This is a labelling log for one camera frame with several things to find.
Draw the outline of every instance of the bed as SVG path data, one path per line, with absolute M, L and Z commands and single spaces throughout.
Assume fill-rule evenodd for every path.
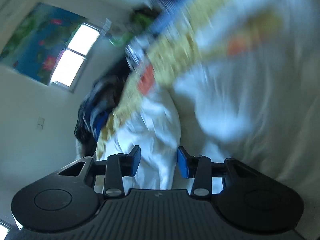
M 124 188 L 190 190 L 176 150 L 234 157 L 293 188 L 320 236 L 320 0 L 190 0 L 129 75 L 97 160 L 141 147 Z M 212 179 L 212 191 L 222 190 Z M 96 190 L 102 190 L 97 179 Z

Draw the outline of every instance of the window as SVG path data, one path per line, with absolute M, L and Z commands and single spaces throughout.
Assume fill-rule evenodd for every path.
M 9 230 L 0 224 L 0 240 L 4 240 Z
M 82 24 L 68 48 L 63 52 L 51 77 L 51 82 L 71 88 L 77 73 L 100 33 L 87 24 Z

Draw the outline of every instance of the red fabric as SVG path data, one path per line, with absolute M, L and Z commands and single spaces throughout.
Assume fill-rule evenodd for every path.
M 138 83 L 138 90 L 142 95 L 148 94 L 149 90 L 153 87 L 153 84 L 155 83 L 155 77 L 153 73 L 153 67 L 152 65 L 149 65 L 143 75 L 141 76 L 139 83 Z

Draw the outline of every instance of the floral curtain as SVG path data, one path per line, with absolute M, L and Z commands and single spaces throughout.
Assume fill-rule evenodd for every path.
M 0 54 L 0 61 L 43 84 L 85 21 L 72 12 L 39 3 L 25 17 Z

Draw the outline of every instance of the white comforter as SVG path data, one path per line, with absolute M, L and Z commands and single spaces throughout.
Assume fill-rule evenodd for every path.
M 176 149 L 223 162 L 232 156 L 296 190 L 297 231 L 320 236 L 320 0 L 282 0 L 276 38 L 240 56 L 202 62 L 160 88 L 108 141 L 102 159 L 141 146 L 125 190 L 192 186 L 175 172 Z M 213 192 L 222 190 L 213 179 Z

